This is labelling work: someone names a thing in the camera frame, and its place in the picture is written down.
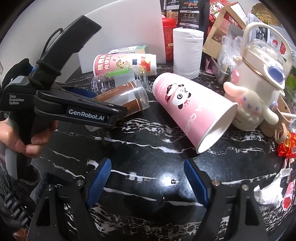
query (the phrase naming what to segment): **paper bag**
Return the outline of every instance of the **paper bag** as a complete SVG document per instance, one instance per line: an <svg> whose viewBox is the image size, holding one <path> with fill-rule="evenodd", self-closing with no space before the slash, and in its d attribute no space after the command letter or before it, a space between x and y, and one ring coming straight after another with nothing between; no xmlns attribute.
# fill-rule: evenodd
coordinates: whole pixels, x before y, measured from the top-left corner
<svg viewBox="0 0 296 241"><path fill-rule="evenodd" d="M223 35L227 35L228 27L234 23L238 28L244 30L246 24L235 13L230 6L221 9L210 33L202 48L203 52L217 59L222 48L221 40Z"/></svg>

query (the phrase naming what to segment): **white foam board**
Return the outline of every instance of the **white foam board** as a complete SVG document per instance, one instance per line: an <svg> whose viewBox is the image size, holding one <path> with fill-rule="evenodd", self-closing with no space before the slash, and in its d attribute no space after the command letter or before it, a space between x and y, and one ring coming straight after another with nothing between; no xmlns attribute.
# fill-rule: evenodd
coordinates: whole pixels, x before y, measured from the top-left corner
<svg viewBox="0 0 296 241"><path fill-rule="evenodd" d="M157 63L166 63L159 0L118 0L86 16L102 29L78 53L82 73L92 71L98 54L134 45L147 45L147 53L156 54Z"/></svg>

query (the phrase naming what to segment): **blue gripper pad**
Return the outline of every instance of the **blue gripper pad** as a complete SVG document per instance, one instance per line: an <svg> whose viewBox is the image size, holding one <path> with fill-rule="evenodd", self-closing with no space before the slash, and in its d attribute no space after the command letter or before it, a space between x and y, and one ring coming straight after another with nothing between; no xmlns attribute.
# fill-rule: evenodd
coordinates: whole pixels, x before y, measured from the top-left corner
<svg viewBox="0 0 296 241"><path fill-rule="evenodd" d="M64 87L64 89L67 90L67 91L70 91L72 93L82 95L82 96L85 96L85 97L88 97L88 98L91 98L91 99L97 96L97 94L94 93L94 92L79 89L79 88L75 88L75 87L72 87L72 86Z"/></svg>
<svg viewBox="0 0 296 241"><path fill-rule="evenodd" d="M209 205L209 199L207 197L207 188L202 182L201 178L191 165L189 160L184 162L184 172L192 187L192 190L197 198L197 201L204 205L205 208Z"/></svg>
<svg viewBox="0 0 296 241"><path fill-rule="evenodd" d="M91 174L90 183L85 186L86 190L86 205L88 207L94 206L103 191L103 188L111 173L111 160L108 158L102 159L99 166L93 170Z"/></svg>

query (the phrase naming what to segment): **black marble countertop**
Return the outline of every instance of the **black marble countertop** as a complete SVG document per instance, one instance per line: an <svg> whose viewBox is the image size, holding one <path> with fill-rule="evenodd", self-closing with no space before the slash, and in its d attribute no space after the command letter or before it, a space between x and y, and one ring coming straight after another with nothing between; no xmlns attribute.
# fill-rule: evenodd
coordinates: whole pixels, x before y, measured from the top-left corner
<svg viewBox="0 0 296 241"><path fill-rule="evenodd" d="M172 67L159 65L157 75L172 72ZM66 83L91 90L92 77L92 73L81 74L78 69ZM119 122L112 130L90 132L84 125L60 122L41 157L32 161L42 174L50 172L72 181L92 170L93 160L111 159L111 175L98 206L91 209L101 240L192 240L206 209L195 199L184 174L187 158L194 158L212 179L252 188L270 184L282 166L273 139L260 130L244 132L233 126L207 152L197 155L153 96L154 80L155 76L149 78L149 109ZM211 75L201 72L194 81L223 94ZM282 207L262 205L260 210L272 241L285 231L296 212L295 206L283 211ZM65 211L69 229L75 234L70 207L66 205ZM226 209L218 240L223 239L228 218Z"/></svg>

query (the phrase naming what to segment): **plush toy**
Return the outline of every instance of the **plush toy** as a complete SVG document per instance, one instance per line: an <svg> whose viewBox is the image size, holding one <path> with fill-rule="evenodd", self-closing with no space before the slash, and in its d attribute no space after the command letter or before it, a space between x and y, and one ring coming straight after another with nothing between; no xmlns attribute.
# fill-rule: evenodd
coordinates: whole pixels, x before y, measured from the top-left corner
<svg viewBox="0 0 296 241"><path fill-rule="evenodd" d="M255 91L236 86L230 82L225 82L223 87L227 94L235 97L235 101L238 103L238 112L248 121L258 123L262 114L271 125L278 123L277 114L269 109Z"/></svg>

